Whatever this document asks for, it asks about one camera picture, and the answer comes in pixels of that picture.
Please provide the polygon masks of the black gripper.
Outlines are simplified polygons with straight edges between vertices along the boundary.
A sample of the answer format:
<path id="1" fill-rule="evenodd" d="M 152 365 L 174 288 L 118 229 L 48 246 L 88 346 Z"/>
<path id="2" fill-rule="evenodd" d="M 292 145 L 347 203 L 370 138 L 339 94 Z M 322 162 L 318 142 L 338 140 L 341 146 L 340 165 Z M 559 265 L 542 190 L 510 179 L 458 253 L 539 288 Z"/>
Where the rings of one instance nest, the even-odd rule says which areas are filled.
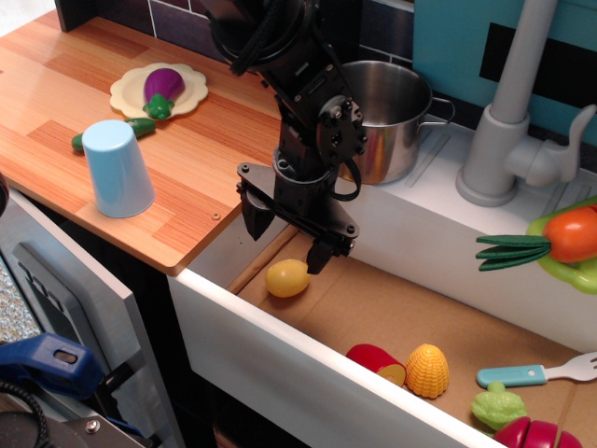
<path id="1" fill-rule="evenodd" d="M 313 238 L 307 254 L 309 274 L 319 274 L 333 256 L 347 256 L 358 236 L 358 225 L 342 208 L 343 202 L 356 199 L 361 191 L 361 175 L 353 160 L 345 166 L 355 176 L 354 190 L 335 190 L 337 167 L 300 180 L 290 160 L 275 150 L 272 165 L 249 162 L 238 165 L 245 227 L 254 241 L 269 228 L 275 217 Z"/>

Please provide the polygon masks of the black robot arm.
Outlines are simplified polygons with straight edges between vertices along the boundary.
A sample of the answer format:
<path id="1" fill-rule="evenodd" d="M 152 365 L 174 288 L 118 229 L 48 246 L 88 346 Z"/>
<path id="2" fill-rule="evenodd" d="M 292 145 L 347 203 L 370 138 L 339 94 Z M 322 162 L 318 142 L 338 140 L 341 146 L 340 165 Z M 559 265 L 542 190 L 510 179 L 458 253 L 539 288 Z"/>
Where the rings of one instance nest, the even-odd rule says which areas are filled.
<path id="1" fill-rule="evenodd" d="M 342 208 L 360 193 L 355 157 L 367 141 L 342 64 L 326 42 L 316 1 L 206 1 L 216 48 L 237 77 L 274 90 L 280 137 L 269 166 L 242 163 L 245 227 L 259 239 L 275 217 L 312 237 L 308 271 L 348 256 L 358 226 Z"/>

